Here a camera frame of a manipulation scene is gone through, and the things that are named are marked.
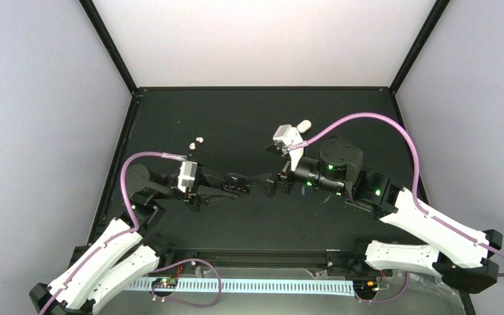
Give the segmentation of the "black earbud charging case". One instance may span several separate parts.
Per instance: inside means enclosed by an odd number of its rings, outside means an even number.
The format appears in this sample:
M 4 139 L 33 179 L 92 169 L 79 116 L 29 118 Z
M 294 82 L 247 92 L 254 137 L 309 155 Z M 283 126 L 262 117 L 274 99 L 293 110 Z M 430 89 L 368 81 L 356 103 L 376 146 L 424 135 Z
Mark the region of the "black earbud charging case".
M 249 179 L 243 175 L 230 173 L 225 176 L 222 189 L 231 194 L 248 196 L 251 193 L 251 183 Z

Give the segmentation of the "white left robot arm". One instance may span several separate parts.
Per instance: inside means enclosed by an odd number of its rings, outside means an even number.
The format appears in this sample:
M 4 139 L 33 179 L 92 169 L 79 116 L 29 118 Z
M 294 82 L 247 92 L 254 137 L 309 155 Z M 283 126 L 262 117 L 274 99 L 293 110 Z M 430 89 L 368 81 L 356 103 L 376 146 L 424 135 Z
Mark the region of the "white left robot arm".
M 240 179 L 203 173 L 186 161 L 179 174 L 157 175 L 144 165 L 128 167 L 123 183 L 130 212 L 114 218 L 102 235 L 50 284 L 38 283 L 30 299 L 38 314 L 98 314 L 138 278 L 173 262 L 172 245 L 152 228 L 166 210 L 159 200 L 180 200 L 198 211 L 203 204 L 248 195 Z

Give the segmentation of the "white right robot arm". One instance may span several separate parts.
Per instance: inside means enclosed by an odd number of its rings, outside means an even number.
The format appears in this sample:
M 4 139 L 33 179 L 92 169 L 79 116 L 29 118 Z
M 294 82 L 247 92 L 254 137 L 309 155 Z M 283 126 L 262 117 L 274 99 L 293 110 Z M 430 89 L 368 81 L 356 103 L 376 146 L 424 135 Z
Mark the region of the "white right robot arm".
M 405 270 L 435 276 L 466 293 L 480 293 L 496 284 L 499 267 L 492 256 L 501 249 L 500 232 L 479 231 L 454 221 L 411 190 L 365 169 L 363 161 L 363 151 L 333 136 L 322 142 L 316 159 L 302 150 L 289 151 L 280 171 L 254 178 L 253 183 L 268 196 L 289 193 L 295 184 L 342 196 L 349 205 L 420 240 L 418 245 L 357 241 L 356 251 L 347 257 L 349 269 L 357 275 L 371 269 Z

